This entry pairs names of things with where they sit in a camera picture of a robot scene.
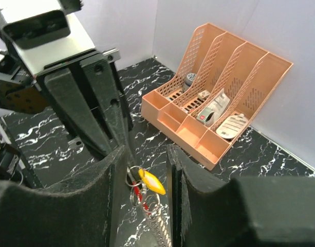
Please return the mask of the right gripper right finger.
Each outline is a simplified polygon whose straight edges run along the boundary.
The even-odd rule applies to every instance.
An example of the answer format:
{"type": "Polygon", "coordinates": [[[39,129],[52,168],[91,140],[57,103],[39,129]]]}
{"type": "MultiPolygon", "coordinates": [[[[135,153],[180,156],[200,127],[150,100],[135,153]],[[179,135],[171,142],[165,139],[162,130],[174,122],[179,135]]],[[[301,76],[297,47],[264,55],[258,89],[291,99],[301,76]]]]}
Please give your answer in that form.
{"type": "Polygon", "coordinates": [[[315,246],[315,178],[224,182],[177,145],[166,167],[172,246],[315,246]]]}

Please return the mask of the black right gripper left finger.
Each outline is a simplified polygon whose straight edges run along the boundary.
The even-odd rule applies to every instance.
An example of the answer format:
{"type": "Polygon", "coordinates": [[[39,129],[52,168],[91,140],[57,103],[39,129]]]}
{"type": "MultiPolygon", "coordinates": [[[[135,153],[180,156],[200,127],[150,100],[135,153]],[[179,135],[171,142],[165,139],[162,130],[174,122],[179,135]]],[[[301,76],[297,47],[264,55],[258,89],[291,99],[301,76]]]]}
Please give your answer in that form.
{"type": "Polygon", "coordinates": [[[43,189],[0,181],[0,246],[114,246],[127,147],[43,189]]]}

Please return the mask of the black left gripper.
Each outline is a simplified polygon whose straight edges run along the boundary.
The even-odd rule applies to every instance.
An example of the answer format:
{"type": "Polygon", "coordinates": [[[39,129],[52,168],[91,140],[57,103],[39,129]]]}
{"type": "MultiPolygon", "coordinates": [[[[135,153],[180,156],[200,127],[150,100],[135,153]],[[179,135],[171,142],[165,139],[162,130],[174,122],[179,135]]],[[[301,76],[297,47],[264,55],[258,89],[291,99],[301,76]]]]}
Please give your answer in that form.
{"type": "Polygon", "coordinates": [[[50,63],[35,76],[44,98],[43,107],[57,103],[75,126],[81,140],[102,156],[112,152],[107,136],[118,146],[130,147],[115,66],[115,61],[120,59],[116,48],[104,52],[90,49],[50,63]],[[90,110],[97,105],[102,117],[100,125],[90,110]]]}

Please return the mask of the metal keyring with spring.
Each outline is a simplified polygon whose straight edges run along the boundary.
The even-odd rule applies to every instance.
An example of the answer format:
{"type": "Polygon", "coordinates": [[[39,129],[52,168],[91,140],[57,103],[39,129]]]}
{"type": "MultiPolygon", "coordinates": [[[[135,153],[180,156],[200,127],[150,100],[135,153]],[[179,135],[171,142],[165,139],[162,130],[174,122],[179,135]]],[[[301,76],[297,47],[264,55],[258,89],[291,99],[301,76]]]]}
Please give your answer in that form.
{"type": "MultiPolygon", "coordinates": [[[[141,181],[138,173],[138,170],[141,168],[142,167],[137,165],[127,167],[127,177],[125,179],[125,183],[130,188],[130,193],[131,188],[141,181]]],[[[154,235],[158,246],[172,246],[172,240],[168,231],[168,223],[165,219],[163,208],[160,202],[161,196],[164,195],[157,194],[147,188],[146,203],[148,205],[148,210],[143,209],[141,206],[136,208],[141,209],[146,223],[154,235]]]]}

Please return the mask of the yellow headed key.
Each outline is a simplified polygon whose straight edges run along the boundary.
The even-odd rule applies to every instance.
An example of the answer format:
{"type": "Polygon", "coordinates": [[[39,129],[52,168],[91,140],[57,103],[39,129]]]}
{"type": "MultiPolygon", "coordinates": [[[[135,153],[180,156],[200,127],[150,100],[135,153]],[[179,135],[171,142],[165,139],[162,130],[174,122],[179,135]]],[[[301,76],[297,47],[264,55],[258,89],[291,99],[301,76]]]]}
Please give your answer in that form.
{"type": "Polygon", "coordinates": [[[144,182],[149,190],[160,195],[166,194],[164,186],[156,176],[142,168],[138,170],[138,173],[141,180],[144,182]]]}

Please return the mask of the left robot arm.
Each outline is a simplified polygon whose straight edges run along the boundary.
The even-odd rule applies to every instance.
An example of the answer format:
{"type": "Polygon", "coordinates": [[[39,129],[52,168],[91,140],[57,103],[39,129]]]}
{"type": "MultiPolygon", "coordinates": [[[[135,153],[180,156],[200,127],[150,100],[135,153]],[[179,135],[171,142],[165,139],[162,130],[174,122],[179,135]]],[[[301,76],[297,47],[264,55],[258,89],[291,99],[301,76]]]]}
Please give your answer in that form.
{"type": "Polygon", "coordinates": [[[0,108],[37,114],[51,107],[70,137],[103,159],[118,146],[130,146],[133,128],[115,66],[118,54],[89,49],[31,75],[19,59],[0,50],[0,108]]]}

